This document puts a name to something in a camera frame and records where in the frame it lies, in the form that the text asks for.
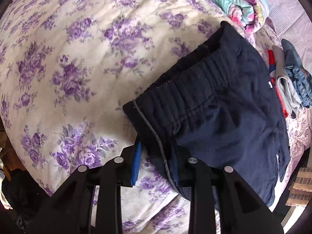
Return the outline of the folded blue denim jeans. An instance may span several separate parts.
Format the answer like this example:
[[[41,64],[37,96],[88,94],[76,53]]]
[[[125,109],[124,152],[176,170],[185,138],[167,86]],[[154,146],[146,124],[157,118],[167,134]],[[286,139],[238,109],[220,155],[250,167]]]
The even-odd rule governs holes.
[[[286,39],[281,40],[285,56],[285,71],[305,108],[311,107],[311,74],[304,69],[295,47]]]

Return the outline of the folded grey pants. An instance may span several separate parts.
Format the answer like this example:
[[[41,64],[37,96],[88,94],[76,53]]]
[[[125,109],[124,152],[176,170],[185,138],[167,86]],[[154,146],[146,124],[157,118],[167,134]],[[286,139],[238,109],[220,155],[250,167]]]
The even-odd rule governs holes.
[[[288,116],[295,119],[299,112],[303,110],[302,101],[297,94],[295,87],[285,70],[285,55],[283,50],[276,46],[272,46],[277,69],[277,87],[284,101]]]

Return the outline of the woven wooden chair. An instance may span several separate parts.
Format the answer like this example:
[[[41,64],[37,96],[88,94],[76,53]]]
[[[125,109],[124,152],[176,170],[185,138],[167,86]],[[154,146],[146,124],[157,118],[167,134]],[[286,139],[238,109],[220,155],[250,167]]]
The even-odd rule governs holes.
[[[300,168],[295,181],[290,186],[290,193],[285,203],[290,207],[306,207],[311,200],[311,168]]]

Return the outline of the dark navy pants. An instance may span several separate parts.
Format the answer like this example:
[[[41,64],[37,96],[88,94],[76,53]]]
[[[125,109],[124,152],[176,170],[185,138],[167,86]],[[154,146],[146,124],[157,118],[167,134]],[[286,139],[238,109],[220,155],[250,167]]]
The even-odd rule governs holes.
[[[231,166],[267,206],[290,162],[282,107],[264,60],[229,23],[182,57],[124,113],[151,163],[185,199],[186,161]]]

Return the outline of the folded red blue garment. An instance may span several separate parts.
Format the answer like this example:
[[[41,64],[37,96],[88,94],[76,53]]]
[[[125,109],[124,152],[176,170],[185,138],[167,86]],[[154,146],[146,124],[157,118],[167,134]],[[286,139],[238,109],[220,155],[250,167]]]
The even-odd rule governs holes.
[[[282,106],[282,110],[283,110],[283,113],[284,113],[284,117],[287,118],[288,117],[288,112],[286,110],[284,101],[283,101],[282,96],[281,96],[281,94],[280,94],[280,92],[278,90],[278,87],[277,87],[277,74],[276,74],[277,65],[276,65],[276,61],[275,61],[275,58],[274,58],[273,50],[268,50],[268,57],[269,57],[269,74],[270,74],[270,77],[271,77],[271,83],[274,86],[274,88],[276,90],[276,93],[278,95],[278,98],[280,100],[280,103],[281,103],[281,106]]]

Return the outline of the white lace bed cover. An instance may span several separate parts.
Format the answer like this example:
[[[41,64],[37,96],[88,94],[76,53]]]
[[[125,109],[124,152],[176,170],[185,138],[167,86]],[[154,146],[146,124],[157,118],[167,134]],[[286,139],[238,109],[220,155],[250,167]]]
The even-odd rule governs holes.
[[[296,48],[303,67],[311,72],[311,20],[299,0],[265,0],[277,36]]]

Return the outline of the colourful floral folded quilt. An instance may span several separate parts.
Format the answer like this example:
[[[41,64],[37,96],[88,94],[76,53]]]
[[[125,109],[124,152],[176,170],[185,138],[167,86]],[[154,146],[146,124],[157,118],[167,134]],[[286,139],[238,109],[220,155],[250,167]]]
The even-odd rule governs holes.
[[[265,24],[269,6],[265,0],[212,0],[247,33],[255,33]]]

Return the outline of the purple floral bed sheet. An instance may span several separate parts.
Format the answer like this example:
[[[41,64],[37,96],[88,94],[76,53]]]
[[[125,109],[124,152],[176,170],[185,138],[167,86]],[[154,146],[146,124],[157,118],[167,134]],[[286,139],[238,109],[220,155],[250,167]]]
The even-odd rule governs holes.
[[[227,21],[264,60],[279,39],[213,0],[13,0],[1,18],[1,118],[52,195],[79,165],[103,165],[135,130],[122,106]]]

